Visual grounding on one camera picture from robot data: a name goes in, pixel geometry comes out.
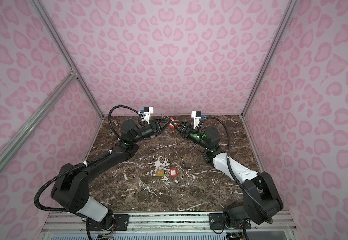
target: pink leopard print wallpaper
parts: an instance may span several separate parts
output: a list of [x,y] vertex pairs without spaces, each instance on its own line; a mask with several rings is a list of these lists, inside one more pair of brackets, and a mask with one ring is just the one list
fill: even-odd
[[104,114],[237,114],[288,0],[42,2]]
[[348,0],[304,0],[248,125],[305,240],[348,239]]
[[[36,239],[48,212],[33,203],[37,190],[61,166],[82,162],[100,123],[77,82],[40,123],[0,174],[0,239]],[[41,196],[45,206],[56,206],[51,187]]]
[[26,0],[0,1],[0,151],[69,69]]

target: brown marble surface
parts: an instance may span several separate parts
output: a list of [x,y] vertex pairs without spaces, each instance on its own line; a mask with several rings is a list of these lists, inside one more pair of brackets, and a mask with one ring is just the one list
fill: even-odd
[[[229,128],[231,156],[234,160],[258,171],[239,116],[217,117]],[[112,118],[118,133],[119,125],[129,118]],[[174,119],[192,120],[190,116],[174,116]],[[106,118],[89,159],[99,156],[118,142],[107,125]],[[227,137],[223,126],[211,119],[203,126],[209,125],[219,129],[219,143],[227,151]],[[241,190],[236,183],[206,164],[201,153],[191,146],[190,141],[182,139],[170,127],[157,138],[139,142],[138,145],[139,150],[133,158],[110,168],[90,183],[90,195],[113,211],[215,211],[236,200],[241,201]],[[169,175],[168,169],[172,163],[178,169],[177,177]],[[154,176],[159,165],[165,166],[164,178]]]

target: black mounting plate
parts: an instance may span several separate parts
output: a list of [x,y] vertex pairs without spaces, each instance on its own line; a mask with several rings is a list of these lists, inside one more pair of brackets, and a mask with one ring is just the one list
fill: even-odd
[[[129,224],[129,215],[128,214],[114,214],[114,219],[116,224],[116,228],[114,229],[114,231],[126,231],[127,230],[127,226]],[[90,222],[89,225],[89,231],[102,231],[99,223],[93,221]]]
[[[228,231],[229,229],[239,229],[240,224],[244,224],[245,220],[242,219],[242,221],[239,221],[235,228],[227,228],[223,226],[225,224],[225,218],[223,217],[223,214],[208,214],[209,223],[210,223],[210,229],[211,230],[222,230],[224,228],[225,231]],[[251,223],[246,223],[246,229],[251,229]]]

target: red and white padlock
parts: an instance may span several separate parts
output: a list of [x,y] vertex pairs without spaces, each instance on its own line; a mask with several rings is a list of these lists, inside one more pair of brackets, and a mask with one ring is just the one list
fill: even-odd
[[177,172],[176,172],[175,164],[172,163],[170,168],[170,177],[176,177],[176,176],[177,176]]

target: gold padlock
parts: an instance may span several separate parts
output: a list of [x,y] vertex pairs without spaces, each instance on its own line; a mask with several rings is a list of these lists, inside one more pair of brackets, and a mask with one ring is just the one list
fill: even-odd
[[163,170],[163,165],[161,165],[158,167],[157,172],[155,173],[155,176],[163,177],[164,175],[165,175],[165,171]]

